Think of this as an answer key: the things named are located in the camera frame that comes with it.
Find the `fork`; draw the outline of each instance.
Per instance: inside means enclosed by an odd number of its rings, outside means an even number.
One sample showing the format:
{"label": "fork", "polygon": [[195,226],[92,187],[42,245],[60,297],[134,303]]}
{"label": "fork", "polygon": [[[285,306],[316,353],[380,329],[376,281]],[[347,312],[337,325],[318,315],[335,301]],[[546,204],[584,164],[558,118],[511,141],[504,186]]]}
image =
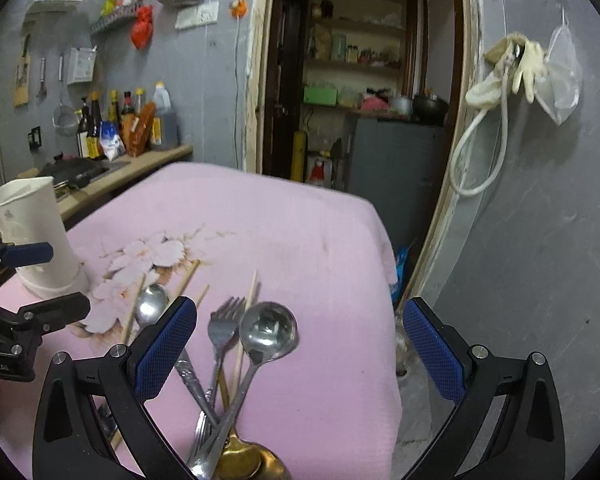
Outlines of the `fork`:
{"label": "fork", "polygon": [[[245,298],[231,297],[216,312],[211,314],[211,319],[209,320],[207,332],[214,346],[216,362],[214,364],[213,375],[211,376],[211,387],[206,392],[205,397],[212,408],[216,405],[218,375],[222,367],[222,361],[224,360],[224,355],[237,341],[238,326],[244,313],[245,304]],[[189,466],[189,462],[193,465],[200,447],[210,434],[210,430],[211,426],[206,414],[204,412],[200,413],[187,466]]]}

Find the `shelf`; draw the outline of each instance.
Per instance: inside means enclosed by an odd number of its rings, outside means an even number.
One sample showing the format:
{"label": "shelf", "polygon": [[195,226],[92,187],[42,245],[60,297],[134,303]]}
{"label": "shelf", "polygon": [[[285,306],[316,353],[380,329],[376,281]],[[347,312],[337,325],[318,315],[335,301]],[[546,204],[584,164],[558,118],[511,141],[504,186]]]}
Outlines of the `shelf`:
{"label": "shelf", "polygon": [[302,103],[303,106],[317,106],[320,108],[329,108],[331,110],[337,110],[347,114],[357,115],[358,117],[380,119],[385,121],[400,121],[401,123],[413,123],[419,124],[419,121],[410,115],[402,115],[391,112],[389,110],[359,110],[358,108],[347,108],[344,106],[328,106],[328,105],[317,105],[312,103]]}
{"label": "shelf", "polygon": [[138,9],[142,7],[141,2],[137,2],[128,6],[119,6],[111,11],[107,16],[101,17],[97,22],[91,25],[91,35],[101,32],[108,32],[126,22],[130,22],[136,18]]}
{"label": "shelf", "polygon": [[350,30],[352,32],[366,32],[367,34],[375,34],[377,36],[389,36],[404,40],[406,31],[402,28],[391,27],[389,25],[376,25],[375,23],[356,22],[354,20],[332,20],[330,18],[310,19],[311,25],[324,25],[326,27],[337,28],[339,30]]}
{"label": "shelf", "polygon": [[354,72],[366,72],[388,77],[400,77],[402,74],[401,68],[372,66],[365,63],[348,63],[346,61],[334,61],[331,59],[307,59],[306,64],[309,67],[322,68],[325,70],[350,70]]}

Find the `white cup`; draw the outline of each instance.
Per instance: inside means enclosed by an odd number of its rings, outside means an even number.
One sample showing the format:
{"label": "white cup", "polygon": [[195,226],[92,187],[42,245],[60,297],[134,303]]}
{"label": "white cup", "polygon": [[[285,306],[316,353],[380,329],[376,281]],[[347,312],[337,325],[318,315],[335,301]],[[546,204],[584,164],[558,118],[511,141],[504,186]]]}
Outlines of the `white cup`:
{"label": "white cup", "polygon": [[51,176],[12,180],[0,186],[0,234],[4,243],[48,242],[54,248],[49,263],[16,270],[23,284],[39,298],[51,300],[87,292],[89,281],[69,245]]}

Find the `cabinet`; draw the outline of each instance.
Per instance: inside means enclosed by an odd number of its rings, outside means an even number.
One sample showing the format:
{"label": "cabinet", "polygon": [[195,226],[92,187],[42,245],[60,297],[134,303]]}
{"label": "cabinet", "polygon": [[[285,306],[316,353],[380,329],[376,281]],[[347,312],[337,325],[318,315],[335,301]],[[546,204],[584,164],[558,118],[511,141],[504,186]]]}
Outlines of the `cabinet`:
{"label": "cabinet", "polygon": [[440,191],[433,182],[445,159],[444,135],[440,126],[357,120],[345,189],[373,204],[394,251],[427,227],[424,213]]}

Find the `light switch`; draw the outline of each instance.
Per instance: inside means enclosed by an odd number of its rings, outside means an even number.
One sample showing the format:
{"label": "light switch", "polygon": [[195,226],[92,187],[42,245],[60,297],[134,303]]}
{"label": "light switch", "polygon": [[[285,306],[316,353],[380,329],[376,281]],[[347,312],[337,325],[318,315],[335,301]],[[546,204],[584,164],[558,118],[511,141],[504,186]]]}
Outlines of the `light switch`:
{"label": "light switch", "polygon": [[211,2],[181,10],[176,19],[176,30],[217,23],[219,7],[220,2]]}

